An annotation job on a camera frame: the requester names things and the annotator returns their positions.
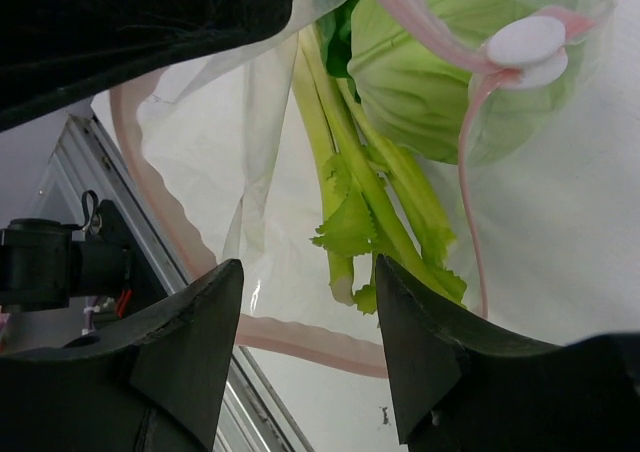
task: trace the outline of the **celery stalk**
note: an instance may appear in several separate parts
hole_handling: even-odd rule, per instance
[[[322,168],[336,151],[307,60],[300,51],[294,65],[292,89],[311,144],[320,183],[322,215],[326,220],[342,203],[342,197],[335,192],[332,182],[325,180],[322,172]],[[334,299],[346,305],[353,305],[353,258],[340,257],[327,251],[327,259],[329,286]]]
[[[407,214],[423,258],[442,266],[447,257],[447,247],[455,240],[455,235],[433,187],[408,150],[396,146],[373,128],[362,106],[353,99],[349,84],[343,79],[337,82],[362,134],[389,168],[389,183]]]
[[[307,59],[327,123],[340,154],[345,157],[349,170],[361,188],[373,215],[391,240],[402,265],[433,291],[455,301],[436,276],[425,266],[411,237],[396,215],[393,204],[384,186],[380,183],[378,175],[371,169],[338,84],[327,75],[324,69],[318,37],[313,27],[307,27],[301,31],[300,48]]]

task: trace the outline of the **cabbage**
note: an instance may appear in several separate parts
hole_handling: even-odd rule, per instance
[[[427,3],[454,34],[476,47],[533,12],[513,0]],[[360,0],[354,8],[351,47],[347,70],[376,130],[428,159],[457,163],[471,74],[425,49],[376,0]]]

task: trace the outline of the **pink tubing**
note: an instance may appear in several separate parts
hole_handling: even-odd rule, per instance
[[[562,7],[551,6],[536,12],[533,15],[544,15],[553,17],[564,23],[567,30],[566,39],[571,40],[586,33],[595,27],[596,23],[587,18],[576,14]],[[467,142],[471,133],[471,127],[476,116],[480,112],[482,105],[489,96],[503,84],[518,80],[519,72],[516,70],[501,70],[500,72],[487,75],[482,78],[480,86],[475,91],[467,113],[462,123],[462,130],[458,138],[458,179],[460,182],[460,193],[462,195],[462,204],[464,212],[469,224],[471,232],[471,241],[473,242],[473,251],[476,257],[476,267],[478,269],[478,278],[480,282],[480,310],[477,312],[482,318],[486,319],[489,315],[489,298],[487,292],[487,280],[482,260],[482,252],[480,247],[480,236],[478,233],[478,225],[474,219],[473,208],[471,206],[471,192],[469,190],[469,181],[467,179]]]

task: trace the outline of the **white cord stopper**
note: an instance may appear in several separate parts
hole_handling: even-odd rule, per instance
[[[558,79],[569,64],[564,50],[566,34],[560,20],[543,15],[526,17],[499,30],[487,42],[488,59],[522,71],[519,80],[502,88],[533,89]]]

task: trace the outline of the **plastic bag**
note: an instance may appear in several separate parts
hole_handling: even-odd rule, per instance
[[[295,31],[342,1],[295,0],[291,24],[278,36],[116,87],[110,92],[111,112],[129,170],[191,274],[209,270],[216,257],[242,259],[239,345],[385,377],[375,317],[360,317],[333,301],[324,252],[309,241],[321,223],[320,199],[289,91]],[[522,1],[541,8],[550,0]],[[553,1],[599,20],[610,6],[607,0]],[[593,59],[602,41],[595,37],[589,43],[595,44]],[[490,116],[499,115],[499,94],[493,100],[487,105],[494,112]],[[471,174],[473,190],[487,187],[485,167]],[[434,164],[425,169],[451,213],[463,219],[458,188],[450,181],[455,169]],[[480,222],[488,207],[484,202],[476,206]],[[457,228],[453,268],[473,288],[473,250],[464,221],[457,221]],[[493,231],[484,223],[482,228],[484,235]],[[484,237],[482,243],[500,249]],[[356,280],[366,282],[368,273],[356,264]],[[526,288],[532,284],[527,279]]]

